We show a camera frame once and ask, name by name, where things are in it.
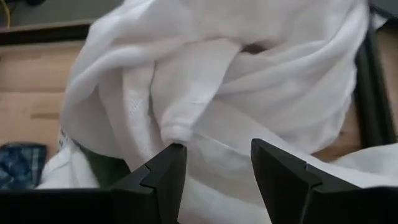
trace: wooden floor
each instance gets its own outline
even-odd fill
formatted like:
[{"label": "wooden floor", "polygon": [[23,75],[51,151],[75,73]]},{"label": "wooden floor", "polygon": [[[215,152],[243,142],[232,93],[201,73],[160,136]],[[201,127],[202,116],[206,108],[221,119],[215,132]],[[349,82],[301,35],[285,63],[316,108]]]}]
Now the wooden floor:
[{"label": "wooden floor", "polygon": [[[398,121],[398,30],[378,33],[394,119]],[[0,144],[41,142],[57,151],[58,117],[70,67],[81,43],[0,49]],[[337,141],[315,155],[324,161],[360,149],[352,106]]]}]

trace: white towel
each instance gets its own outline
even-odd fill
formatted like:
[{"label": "white towel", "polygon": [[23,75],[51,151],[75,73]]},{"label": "white towel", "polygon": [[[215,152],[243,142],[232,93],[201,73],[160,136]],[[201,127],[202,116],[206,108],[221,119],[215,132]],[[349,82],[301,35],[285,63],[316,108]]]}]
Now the white towel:
[{"label": "white towel", "polygon": [[126,0],[91,26],[62,128],[131,170],[183,143],[181,223],[267,223],[251,139],[304,155],[329,145],[367,28],[365,0]]}]

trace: dark green fabric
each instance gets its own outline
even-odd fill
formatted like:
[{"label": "dark green fabric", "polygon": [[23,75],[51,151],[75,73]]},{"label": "dark green fabric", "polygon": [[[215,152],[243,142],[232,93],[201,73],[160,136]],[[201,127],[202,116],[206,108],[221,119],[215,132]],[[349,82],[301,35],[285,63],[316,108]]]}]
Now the dark green fabric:
[{"label": "dark green fabric", "polygon": [[123,159],[102,156],[81,146],[80,149],[86,155],[101,188],[110,187],[130,174],[129,167]]}]

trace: blue plaid fabric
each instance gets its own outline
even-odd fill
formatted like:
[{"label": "blue plaid fabric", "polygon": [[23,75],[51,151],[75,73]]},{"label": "blue plaid fabric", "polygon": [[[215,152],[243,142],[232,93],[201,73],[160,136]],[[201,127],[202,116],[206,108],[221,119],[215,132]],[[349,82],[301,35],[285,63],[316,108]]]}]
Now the blue plaid fabric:
[{"label": "blue plaid fabric", "polygon": [[0,147],[0,189],[33,189],[40,182],[47,147],[9,143]]}]

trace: crumpled fabric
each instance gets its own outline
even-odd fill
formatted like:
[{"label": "crumpled fabric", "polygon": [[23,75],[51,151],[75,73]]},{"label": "crumpled fabric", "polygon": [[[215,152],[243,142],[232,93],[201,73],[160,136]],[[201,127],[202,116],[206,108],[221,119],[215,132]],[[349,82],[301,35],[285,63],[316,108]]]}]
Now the crumpled fabric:
[{"label": "crumpled fabric", "polygon": [[130,170],[186,145],[181,223],[267,223],[251,139],[333,142],[367,28],[363,0],[127,0],[91,26],[61,125]]},{"label": "crumpled fabric", "polygon": [[0,147],[0,189],[33,189],[40,183],[47,147],[12,142]]}]

